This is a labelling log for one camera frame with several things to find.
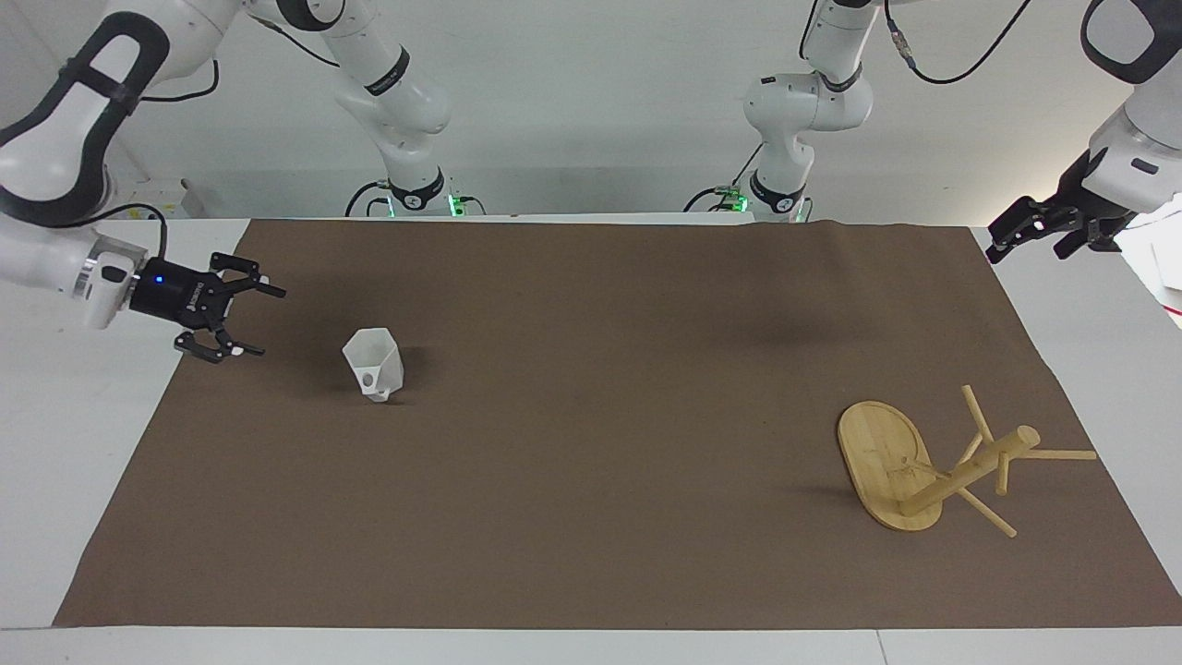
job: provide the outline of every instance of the wooden pole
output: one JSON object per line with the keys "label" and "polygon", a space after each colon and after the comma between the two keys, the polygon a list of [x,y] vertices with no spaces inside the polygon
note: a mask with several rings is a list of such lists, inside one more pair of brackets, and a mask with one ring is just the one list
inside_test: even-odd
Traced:
{"label": "wooden pole", "polygon": [[998,484],[993,490],[999,497],[1009,494],[1009,455],[998,454]]}
{"label": "wooden pole", "polygon": [[957,490],[967,488],[969,484],[980,481],[998,469],[1001,454],[1009,457],[1021,457],[1026,451],[1033,449],[1039,443],[1038,432],[1026,425],[1020,426],[999,442],[989,443],[985,450],[978,452],[965,464],[959,464],[953,469],[948,478],[934,481],[910,498],[903,500],[900,504],[900,513],[910,517],[917,515],[923,509],[956,494]]}
{"label": "wooden pole", "polygon": [[1099,456],[1092,451],[1026,451],[1019,459],[1072,459],[1096,462]]}
{"label": "wooden pole", "polygon": [[1011,539],[1018,537],[1018,529],[1011,527],[1009,523],[1002,520],[1000,515],[993,511],[993,509],[991,509],[988,506],[985,506],[985,503],[982,503],[981,500],[976,498],[973,495],[973,493],[969,493],[965,488],[961,488],[956,490],[956,494],[963,497],[965,501],[967,501],[969,506],[975,508],[978,513],[983,515],[986,520],[993,522],[994,527],[1001,529],[1002,534],[1009,536]]}
{"label": "wooden pole", "polygon": [[972,386],[961,386],[961,392],[965,393],[965,403],[968,404],[968,411],[973,415],[973,422],[976,423],[976,431],[981,433],[981,438],[985,443],[993,443],[993,432],[989,431],[989,424],[985,422],[985,415],[981,413],[981,405],[976,404],[976,396],[973,395]]}
{"label": "wooden pole", "polygon": [[976,449],[981,448],[981,442],[983,441],[985,438],[981,437],[980,433],[978,433],[976,437],[973,437],[973,442],[969,443],[967,449],[965,449],[965,455],[962,455],[961,458],[956,461],[956,464],[965,464],[966,462],[968,462],[968,459],[976,454]]}

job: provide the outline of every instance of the wooden mug tree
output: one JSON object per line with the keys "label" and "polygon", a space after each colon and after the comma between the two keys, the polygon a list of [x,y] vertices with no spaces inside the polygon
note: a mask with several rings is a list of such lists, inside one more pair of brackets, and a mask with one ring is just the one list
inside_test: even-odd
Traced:
{"label": "wooden mug tree", "polygon": [[881,524],[900,532],[922,532],[940,520],[944,500],[960,496],[1011,539],[1018,532],[968,491],[998,472],[994,490],[1009,493],[1009,467],[1015,459],[1095,461],[1091,451],[1034,450],[1039,433],[1026,425],[994,439],[973,389],[963,386],[976,436],[948,472],[931,464],[915,425],[895,408],[866,402],[851,406],[838,423],[842,455],[858,498]]}

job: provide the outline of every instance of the white cup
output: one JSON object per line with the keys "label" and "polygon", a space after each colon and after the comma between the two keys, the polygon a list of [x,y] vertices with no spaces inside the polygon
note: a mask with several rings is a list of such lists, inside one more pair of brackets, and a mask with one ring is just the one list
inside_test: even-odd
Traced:
{"label": "white cup", "polygon": [[394,335],[385,327],[358,330],[342,352],[362,395],[370,400],[384,403],[390,393],[402,389],[402,357]]}

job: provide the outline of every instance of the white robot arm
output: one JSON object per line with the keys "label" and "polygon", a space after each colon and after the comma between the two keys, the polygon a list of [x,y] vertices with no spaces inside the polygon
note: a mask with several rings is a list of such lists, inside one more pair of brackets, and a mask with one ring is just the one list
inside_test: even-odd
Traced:
{"label": "white robot arm", "polygon": [[[902,4],[915,0],[896,0]],[[743,187],[756,219],[787,219],[800,206],[816,158],[804,131],[862,125],[873,91],[862,76],[862,54],[882,0],[823,0],[808,17],[800,56],[811,73],[781,73],[752,84],[747,120],[764,138],[759,168]]]}
{"label": "white robot arm", "polygon": [[[868,117],[872,94],[860,61],[882,5],[823,0],[801,48],[814,71],[752,85],[745,111],[765,142],[745,187],[756,217],[788,219],[800,204],[814,158],[800,132],[852,129]],[[1058,232],[1067,233],[1056,246],[1060,257],[1084,245],[1117,250],[1112,237],[1137,213],[1182,190],[1182,1],[1092,0],[1080,32],[1092,61],[1136,89],[1064,172],[1054,196],[1024,196],[991,224],[994,246],[987,253],[994,262],[1021,242]],[[914,69],[905,39],[894,30],[892,38]]]}
{"label": "white robot arm", "polygon": [[450,188],[431,143],[452,119],[452,100],[411,67],[411,57],[378,27],[364,0],[245,0],[268,27],[286,24],[324,38],[340,73],[336,97],[377,145],[398,216],[452,214]]}
{"label": "white robot arm", "polygon": [[1182,191],[1182,0],[1092,0],[1087,57],[1136,87],[1092,135],[1046,201],[1022,196],[989,224],[989,260],[1053,233],[1060,257],[1083,246],[1118,252],[1117,233]]}
{"label": "white robot arm", "polygon": [[[89,226],[113,189],[103,159],[115,132],[145,90],[207,61],[243,6],[265,21],[324,37],[340,63],[338,100],[377,143],[403,213],[449,209],[430,154],[449,100],[410,71],[405,48],[375,28],[368,1],[111,0],[45,98],[0,129],[0,279],[83,300],[92,327],[105,327],[124,307],[175,320],[186,327],[175,346],[210,363],[261,354],[225,328],[236,293],[284,295],[255,262],[214,254],[209,270],[199,272]],[[223,281],[227,269],[243,276]],[[197,344],[199,330],[209,330],[216,346]]]}

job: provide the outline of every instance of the oval wooden base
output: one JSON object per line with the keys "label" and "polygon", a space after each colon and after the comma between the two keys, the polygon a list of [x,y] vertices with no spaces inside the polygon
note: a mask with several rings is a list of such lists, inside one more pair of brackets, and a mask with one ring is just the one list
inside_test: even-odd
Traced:
{"label": "oval wooden base", "polygon": [[897,409],[856,404],[842,415],[837,436],[858,498],[875,520],[900,532],[922,532],[940,520],[942,502],[913,516],[900,513],[900,502],[936,476],[918,430]]}

